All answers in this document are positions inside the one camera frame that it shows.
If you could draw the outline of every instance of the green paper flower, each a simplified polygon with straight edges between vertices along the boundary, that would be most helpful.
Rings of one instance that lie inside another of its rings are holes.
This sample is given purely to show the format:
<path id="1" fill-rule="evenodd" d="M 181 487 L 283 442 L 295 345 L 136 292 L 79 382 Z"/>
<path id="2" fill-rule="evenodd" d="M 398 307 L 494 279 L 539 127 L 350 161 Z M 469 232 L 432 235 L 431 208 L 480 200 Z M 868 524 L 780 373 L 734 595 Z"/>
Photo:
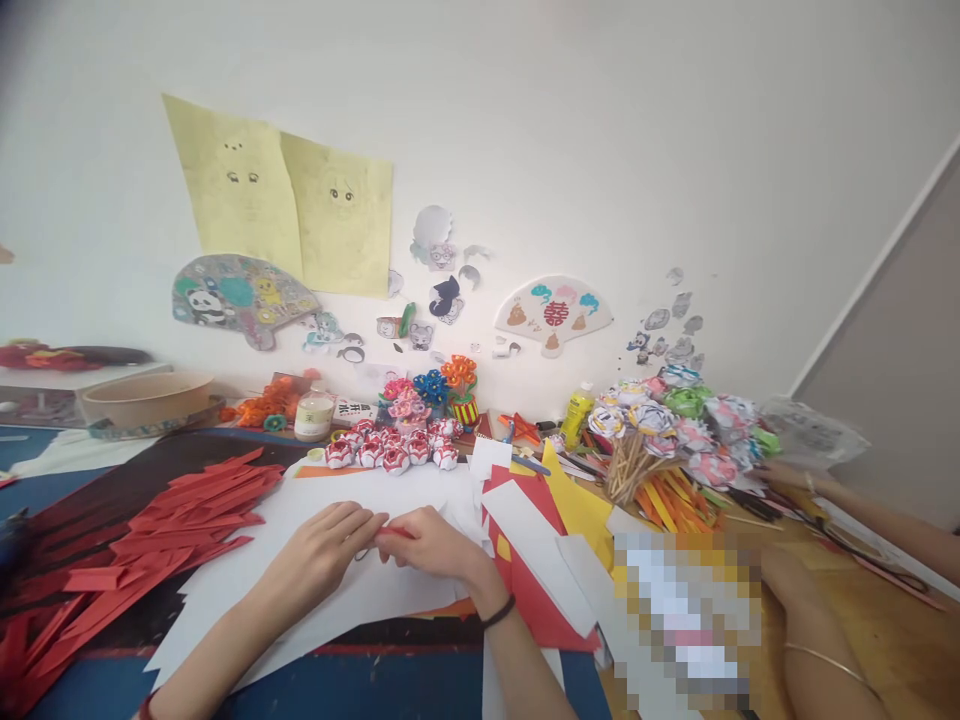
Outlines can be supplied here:
<path id="1" fill-rule="evenodd" d="M 681 417 L 699 420 L 703 404 L 713 397 L 713 390 L 701 385 L 695 388 L 674 388 L 663 398 L 663 404 Z"/>

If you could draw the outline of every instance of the hand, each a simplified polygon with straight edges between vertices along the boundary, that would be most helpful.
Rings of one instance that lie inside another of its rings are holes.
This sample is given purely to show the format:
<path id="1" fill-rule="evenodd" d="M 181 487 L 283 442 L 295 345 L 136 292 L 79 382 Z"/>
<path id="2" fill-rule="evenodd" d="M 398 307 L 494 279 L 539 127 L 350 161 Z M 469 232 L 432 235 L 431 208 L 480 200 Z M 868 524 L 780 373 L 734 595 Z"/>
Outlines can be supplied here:
<path id="1" fill-rule="evenodd" d="M 779 482 L 790 487 L 820 492 L 823 485 L 835 482 L 829 474 L 818 470 L 807 470 L 788 465 L 777 460 L 767 460 L 765 465 L 747 473 L 748 477 L 768 482 Z"/>
<path id="2" fill-rule="evenodd" d="M 279 637 L 340 587 L 353 556 L 371 546 L 388 517 L 355 502 L 324 508 L 297 529 L 241 603 Z"/>
<path id="3" fill-rule="evenodd" d="M 399 567 L 412 565 L 431 575 L 467 580 L 481 557 L 490 560 L 478 545 L 454 530 L 429 506 L 394 518 L 389 527 L 406 530 L 414 539 L 393 533 L 377 535 L 380 562 L 393 556 Z"/>

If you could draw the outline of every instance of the wooden stick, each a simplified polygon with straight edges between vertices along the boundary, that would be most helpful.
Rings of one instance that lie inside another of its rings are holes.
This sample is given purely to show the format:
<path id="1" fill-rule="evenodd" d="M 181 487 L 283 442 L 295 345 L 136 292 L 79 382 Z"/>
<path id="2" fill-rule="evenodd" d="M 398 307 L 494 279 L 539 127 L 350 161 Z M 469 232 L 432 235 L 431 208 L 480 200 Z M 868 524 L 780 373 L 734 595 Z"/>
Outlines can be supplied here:
<path id="1" fill-rule="evenodd" d="M 778 530 L 783 532 L 783 528 L 779 525 L 771 525 L 770 523 L 760 522 L 759 520 L 748 520 L 747 518 L 738 518 L 733 515 L 727 515 L 727 520 L 733 520 L 734 522 L 742 522 L 745 525 L 756 525 L 757 527 L 765 527 L 770 530 Z"/>

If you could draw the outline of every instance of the panda drawing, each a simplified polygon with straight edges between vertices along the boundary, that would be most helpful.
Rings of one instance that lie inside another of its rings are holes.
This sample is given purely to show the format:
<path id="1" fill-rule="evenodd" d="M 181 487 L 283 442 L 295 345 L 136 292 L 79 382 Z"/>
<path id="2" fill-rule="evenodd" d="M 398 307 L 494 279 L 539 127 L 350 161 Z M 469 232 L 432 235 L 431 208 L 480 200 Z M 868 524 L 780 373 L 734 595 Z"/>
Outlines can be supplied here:
<path id="1" fill-rule="evenodd" d="M 193 319 L 198 325 L 227 324 L 227 315 L 233 315 L 233 310 L 224 309 L 220 296 L 212 290 L 193 288 L 187 290 L 187 302 L 193 311 Z"/>

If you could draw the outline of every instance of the fan-shaped paper craft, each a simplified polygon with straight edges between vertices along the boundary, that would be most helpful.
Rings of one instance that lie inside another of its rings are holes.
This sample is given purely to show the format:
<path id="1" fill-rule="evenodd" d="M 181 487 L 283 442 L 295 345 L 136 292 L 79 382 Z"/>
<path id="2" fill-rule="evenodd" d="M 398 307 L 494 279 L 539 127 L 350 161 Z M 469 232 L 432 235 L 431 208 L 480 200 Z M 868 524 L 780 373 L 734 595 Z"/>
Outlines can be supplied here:
<path id="1" fill-rule="evenodd" d="M 586 283 L 548 275 L 512 293 L 494 326 L 542 343 L 540 354 L 556 358 L 564 343 L 612 322 L 610 308 Z"/>
<path id="2" fill-rule="evenodd" d="M 241 332 L 257 350 L 271 350 L 279 328 L 319 309 L 292 275 L 243 255 L 198 257 L 173 282 L 176 320 Z"/>

